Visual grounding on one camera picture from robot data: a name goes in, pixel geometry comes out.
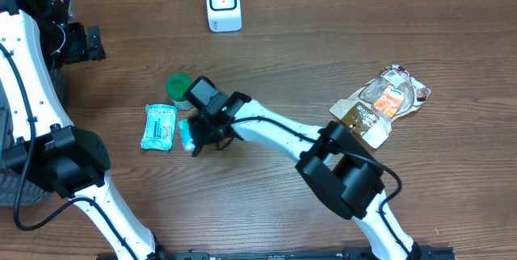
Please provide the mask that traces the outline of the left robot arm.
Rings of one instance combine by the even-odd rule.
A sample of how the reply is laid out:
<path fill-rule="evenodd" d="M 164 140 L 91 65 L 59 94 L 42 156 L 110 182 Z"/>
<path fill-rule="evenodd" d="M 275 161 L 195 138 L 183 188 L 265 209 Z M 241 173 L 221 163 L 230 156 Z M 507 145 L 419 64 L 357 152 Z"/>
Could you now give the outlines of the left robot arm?
<path fill-rule="evenodd" d="M 100 136 L 68 117 L 63 65 L 106 56 L 97 27 L 74 18 L 71 0 L 1 0 L 1 83 L 11 113 L 13 145 L 6 167 L 27 183 L 81 209 L 118 259 L 163 259 L 154 234 L 132 213 L 111 177 Z"/>

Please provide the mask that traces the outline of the orange tissue pack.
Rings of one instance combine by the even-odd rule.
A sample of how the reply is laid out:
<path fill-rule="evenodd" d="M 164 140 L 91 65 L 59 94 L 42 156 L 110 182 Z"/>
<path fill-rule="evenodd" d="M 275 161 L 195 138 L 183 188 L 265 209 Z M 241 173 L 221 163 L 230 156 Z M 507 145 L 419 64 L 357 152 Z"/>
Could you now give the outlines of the orange tissue pack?
<path fill-rule="evenodd" d="M 405 98 L 406 94 L 404 92 L 388 86 L 372 106 L 375 110 L 392 118 L 396 115 Z"/>

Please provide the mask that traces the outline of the white barcode scanner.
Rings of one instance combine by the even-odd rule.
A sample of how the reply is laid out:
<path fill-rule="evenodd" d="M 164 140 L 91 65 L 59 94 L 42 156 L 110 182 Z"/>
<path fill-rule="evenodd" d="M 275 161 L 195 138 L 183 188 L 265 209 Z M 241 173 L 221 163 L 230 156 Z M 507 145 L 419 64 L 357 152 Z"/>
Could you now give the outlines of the white barcode scanner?
<path fill-rule="evenodd" d="M 208 26 L 212 32 L 242 29 L 241 0 L 206 0 Z"/>

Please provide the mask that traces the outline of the beige plastic pouch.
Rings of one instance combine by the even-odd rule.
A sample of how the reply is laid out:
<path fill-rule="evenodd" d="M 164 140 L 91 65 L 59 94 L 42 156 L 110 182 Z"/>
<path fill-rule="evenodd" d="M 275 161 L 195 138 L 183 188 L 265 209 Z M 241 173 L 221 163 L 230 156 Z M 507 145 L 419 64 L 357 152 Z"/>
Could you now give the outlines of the beige plastic pouch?
<path fill-rule="evenodd" d="M 392 86 L 406 94 L 396 115 L 389 118 L 375 110 L 372 104 L 382 92 Z M 389 65 L 376 78 L 366 82 L 346 99 L 340 99 L 330 114 L 349 127 L 370 147 L 379 148 L 389 137 L 393 121 L 417 111 L 428 99 L 431 89 L 414 78 L 400 65 Z"/>

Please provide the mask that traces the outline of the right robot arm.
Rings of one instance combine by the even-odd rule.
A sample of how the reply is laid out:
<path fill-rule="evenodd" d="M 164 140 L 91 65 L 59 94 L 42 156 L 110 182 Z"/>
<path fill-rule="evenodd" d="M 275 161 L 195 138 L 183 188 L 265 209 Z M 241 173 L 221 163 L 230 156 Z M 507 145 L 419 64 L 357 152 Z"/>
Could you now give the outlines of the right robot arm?
<path fill-rule="evenodd" d="M 233 140 L 257 143 L 291 158 L 306 184 L 329 210 L 352 220 L 377 259 L 418 259 L 422 252 L 389 207 L 399 190 L 387 193 L 383 174 L 397 174 L 379 163 L 345 127 L 299 123 L 241 92 L 227 95 L 206 77 L 197 78 L 185 99 L 198 111 L 189 119 L 194 154 Z"/>

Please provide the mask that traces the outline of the green lid jar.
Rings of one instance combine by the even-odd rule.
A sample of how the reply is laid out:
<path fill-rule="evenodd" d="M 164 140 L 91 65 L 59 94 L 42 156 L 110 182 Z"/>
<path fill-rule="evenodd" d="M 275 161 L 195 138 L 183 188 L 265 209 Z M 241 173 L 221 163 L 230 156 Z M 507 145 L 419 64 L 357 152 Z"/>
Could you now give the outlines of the green lid jar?
<path fill-rule="evenodd" d="M 184 97 L 184 93 L 191 84 L 191 78 L 185 73 L 175 73 L 166 81 L 166 93 L 179 110 L 187 111 L 193 108 L 192 104 Z"/>

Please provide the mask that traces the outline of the teal tissue pack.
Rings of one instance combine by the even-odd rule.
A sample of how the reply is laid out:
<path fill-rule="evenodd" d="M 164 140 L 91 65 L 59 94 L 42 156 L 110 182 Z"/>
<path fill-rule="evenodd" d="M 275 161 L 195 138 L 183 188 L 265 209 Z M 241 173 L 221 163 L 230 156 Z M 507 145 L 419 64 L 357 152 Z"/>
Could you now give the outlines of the teal tissue pack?
<path fill-rule="evenodd" d="M 183 148 L 186 151 L 193 151 L 195 149 L 195 143 L 191 135 L 190 125 L 187 119 L 180 120 L 178 122 L 179 135 L 182 141 Z"/>

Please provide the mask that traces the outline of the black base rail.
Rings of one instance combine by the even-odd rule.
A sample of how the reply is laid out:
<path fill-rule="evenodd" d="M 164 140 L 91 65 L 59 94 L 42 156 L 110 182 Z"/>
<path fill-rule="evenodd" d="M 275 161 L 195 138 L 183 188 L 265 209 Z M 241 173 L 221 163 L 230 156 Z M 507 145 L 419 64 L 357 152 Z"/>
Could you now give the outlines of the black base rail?
<path fill-rule="evenodd" d="M 452 247 L 435 248 L 421 245 L 423 260 L 455 260 Z M 370 248 L 345 248 L 338 251 L 298 251 L 298 252 L 266 252 L 266 253 L 235 253 L 209 254 L 207 252 L 192 252 L 167 254 L 163 259 L 174 260 L 367 260 L 376 259 Z"/>

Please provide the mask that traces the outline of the large teal wipes pack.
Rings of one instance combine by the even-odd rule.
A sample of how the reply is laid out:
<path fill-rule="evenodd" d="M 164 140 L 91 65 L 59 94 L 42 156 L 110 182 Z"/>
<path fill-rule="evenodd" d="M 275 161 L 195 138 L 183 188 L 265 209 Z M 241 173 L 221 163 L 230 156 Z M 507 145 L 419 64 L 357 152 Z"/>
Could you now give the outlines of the large teal wipes pack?
<path fill-rule="evenodd" d="M 141 139 L 142 149 L 169 151 L 173 147 L 177 108 L 167 104 L 145 107 L 145 131 Z"/>

